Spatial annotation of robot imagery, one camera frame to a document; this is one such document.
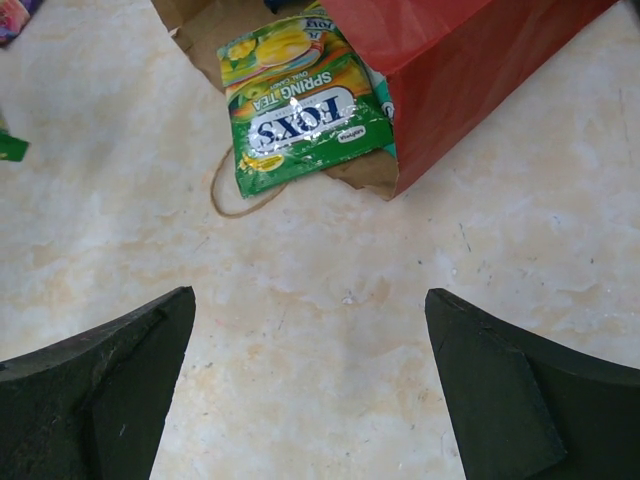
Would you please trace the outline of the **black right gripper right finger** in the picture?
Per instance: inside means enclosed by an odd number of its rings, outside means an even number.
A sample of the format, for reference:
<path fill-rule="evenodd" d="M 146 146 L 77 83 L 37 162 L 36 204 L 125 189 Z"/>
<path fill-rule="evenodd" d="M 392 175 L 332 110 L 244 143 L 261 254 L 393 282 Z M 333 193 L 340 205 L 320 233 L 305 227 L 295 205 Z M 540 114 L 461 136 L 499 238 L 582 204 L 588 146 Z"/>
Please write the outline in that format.
<path fill-rule="evenodd" d="M 449 291 L 425 316 L 468 479 L 636 479 L 639 371 L 500 320 Z"/>

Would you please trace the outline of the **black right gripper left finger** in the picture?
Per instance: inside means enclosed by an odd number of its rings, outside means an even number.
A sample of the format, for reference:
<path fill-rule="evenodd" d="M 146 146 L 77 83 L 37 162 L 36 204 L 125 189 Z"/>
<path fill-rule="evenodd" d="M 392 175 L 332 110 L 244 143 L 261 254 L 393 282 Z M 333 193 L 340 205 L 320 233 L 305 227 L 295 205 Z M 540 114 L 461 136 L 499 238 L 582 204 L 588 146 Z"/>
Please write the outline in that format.
<path fill-rule="evenodd" d="M 2 361 L 2 478 L 149 478 L 195 312 L 179 287 Z"/>

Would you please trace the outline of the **twisted paper bag handle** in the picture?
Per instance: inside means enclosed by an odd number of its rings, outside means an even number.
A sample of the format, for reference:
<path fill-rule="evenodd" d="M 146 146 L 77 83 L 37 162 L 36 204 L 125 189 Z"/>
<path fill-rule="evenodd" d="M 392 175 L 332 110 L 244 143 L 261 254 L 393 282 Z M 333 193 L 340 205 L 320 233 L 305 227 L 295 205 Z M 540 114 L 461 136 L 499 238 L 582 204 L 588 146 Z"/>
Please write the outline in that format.
<path fill-rule="evenodd" d="M 233 175 L 233 147 L 229 146 L 213 170 L 209 183 L 209 202 L 220 218 L 236 220 L 263 209 L 287 187 L 287 184 L 282 184 L 258 195 L 243 197 Z"/>

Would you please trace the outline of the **red paper bag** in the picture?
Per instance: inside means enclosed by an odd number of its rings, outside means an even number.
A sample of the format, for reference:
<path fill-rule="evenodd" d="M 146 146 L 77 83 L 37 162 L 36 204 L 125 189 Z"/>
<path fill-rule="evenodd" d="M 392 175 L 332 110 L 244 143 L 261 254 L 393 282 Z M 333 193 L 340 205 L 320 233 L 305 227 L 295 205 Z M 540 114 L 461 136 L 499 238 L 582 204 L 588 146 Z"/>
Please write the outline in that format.
<path fill-rule="evenodd" d="M 393 140 L 320 170 L 391 199 L 585 26 L 605 1 L 158 1 L 191 63 L 224 95 L 220 47 L 314 2 L 387 80 Z"/>

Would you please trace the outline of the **green Fox's spring tea packet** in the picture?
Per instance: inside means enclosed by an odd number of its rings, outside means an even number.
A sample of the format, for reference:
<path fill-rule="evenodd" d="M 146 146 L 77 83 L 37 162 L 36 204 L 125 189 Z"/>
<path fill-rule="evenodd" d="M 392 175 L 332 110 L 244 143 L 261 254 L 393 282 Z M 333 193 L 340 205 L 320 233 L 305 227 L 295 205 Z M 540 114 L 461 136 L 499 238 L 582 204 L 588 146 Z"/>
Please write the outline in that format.
<path fill-rule="evenodd" d="M 217 58 L 244 198 L 393 140 L 363 62 L 319 2 L 230 41 Z"/>

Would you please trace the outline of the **purple snack packet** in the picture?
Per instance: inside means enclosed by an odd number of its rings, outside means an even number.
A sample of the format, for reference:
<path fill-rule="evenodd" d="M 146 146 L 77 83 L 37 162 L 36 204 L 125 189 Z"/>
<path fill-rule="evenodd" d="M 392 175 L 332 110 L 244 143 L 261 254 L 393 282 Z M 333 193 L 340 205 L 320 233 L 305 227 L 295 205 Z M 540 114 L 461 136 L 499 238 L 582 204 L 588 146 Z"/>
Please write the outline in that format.
<path fill-rule="evenodd" d="M 8 46 L 30 20 L 29 7 L 20 0 L 0 1 L 1 47 Z"/>

